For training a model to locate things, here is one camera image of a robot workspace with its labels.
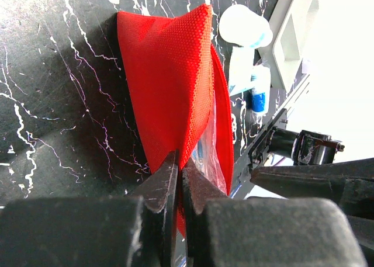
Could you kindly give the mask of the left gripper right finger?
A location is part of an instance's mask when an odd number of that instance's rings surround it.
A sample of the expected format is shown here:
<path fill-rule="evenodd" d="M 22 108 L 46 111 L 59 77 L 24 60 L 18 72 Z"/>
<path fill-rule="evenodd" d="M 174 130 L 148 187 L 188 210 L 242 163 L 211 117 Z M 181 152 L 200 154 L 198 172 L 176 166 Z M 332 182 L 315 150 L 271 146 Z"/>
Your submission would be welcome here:
<path fill-rule="evenodd" d="M 229 198 L 181 171 L 188 266 L 366 266 L 342 210 L 321 198 Z"/>

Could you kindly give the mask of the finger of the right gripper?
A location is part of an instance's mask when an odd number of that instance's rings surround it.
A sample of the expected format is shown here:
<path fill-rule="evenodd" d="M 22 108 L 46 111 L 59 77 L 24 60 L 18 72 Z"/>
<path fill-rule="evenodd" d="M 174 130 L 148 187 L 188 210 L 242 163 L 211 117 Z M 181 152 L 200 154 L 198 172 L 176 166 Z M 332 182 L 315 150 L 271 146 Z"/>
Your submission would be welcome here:
<path fill-rule="evenodd" d="M 250 181 L 283 197 L 320 197 L 345 214 L 373 214 L 373 158 L 325 165 L 258 167 Z"/>

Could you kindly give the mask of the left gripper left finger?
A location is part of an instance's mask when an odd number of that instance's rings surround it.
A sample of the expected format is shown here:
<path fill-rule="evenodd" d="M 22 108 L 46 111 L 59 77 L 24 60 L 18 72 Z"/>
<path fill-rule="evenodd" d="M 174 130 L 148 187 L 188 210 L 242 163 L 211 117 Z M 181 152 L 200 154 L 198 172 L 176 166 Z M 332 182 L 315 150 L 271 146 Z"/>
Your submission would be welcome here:
<path fill-rule="evenodd" d="M 17 200 L 1 213 L 2 266 L 172 266 L 177 151 L 123 197 Z"/>

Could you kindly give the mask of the clear bag blue items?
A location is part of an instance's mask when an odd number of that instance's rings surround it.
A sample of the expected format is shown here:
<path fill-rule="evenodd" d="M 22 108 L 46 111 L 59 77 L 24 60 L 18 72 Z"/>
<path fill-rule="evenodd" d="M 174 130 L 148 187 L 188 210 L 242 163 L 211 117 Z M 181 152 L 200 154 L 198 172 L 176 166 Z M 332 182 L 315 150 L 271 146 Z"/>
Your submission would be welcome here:
<path fill-rule="evenodd" d="M 223 193 L 227 193 L 227 186 L 221 170 L 217 143 L 216 103 L 210 112 L 207 126 L 195 145 L 191 158 L 202 175 Z"/>

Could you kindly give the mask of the red first aid pouch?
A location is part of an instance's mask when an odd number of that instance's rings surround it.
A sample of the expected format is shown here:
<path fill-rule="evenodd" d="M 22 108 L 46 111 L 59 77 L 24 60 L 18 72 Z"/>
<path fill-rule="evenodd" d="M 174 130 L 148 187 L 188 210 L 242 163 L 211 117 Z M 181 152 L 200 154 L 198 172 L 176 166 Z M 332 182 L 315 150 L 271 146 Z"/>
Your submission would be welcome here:
<path fill-rule="evenodd" d="M 211 42 L 212 8 L 177 18 L 117 13 L 117 38 L 136 125 L 151 172 L 179 151 L 191 156 L 216 111 L 216 151 L 225 193 L 233 177 L 233 131 L 226 77 Z"/>

